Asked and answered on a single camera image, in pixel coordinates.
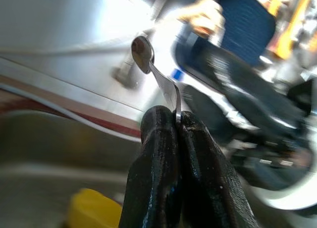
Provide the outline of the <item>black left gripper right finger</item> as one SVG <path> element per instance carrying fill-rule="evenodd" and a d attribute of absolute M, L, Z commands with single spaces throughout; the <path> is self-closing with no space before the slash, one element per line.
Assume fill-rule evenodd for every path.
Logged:
<path fill-rule="evenodd" d="M 185 223 L 191 228 L 256 228 L 235 169 L 191 112 L 182 112 L 179 146 Z"/>

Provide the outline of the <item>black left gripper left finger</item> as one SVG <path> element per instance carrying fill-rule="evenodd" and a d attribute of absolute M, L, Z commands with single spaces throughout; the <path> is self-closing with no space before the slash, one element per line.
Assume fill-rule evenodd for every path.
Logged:
<path fill-rule="evenodd" d="M 120 227 L 176 228 L 182 205 L 177 131 L 164 106 L 141 121 L 142 151 L 129 169 Z"/>

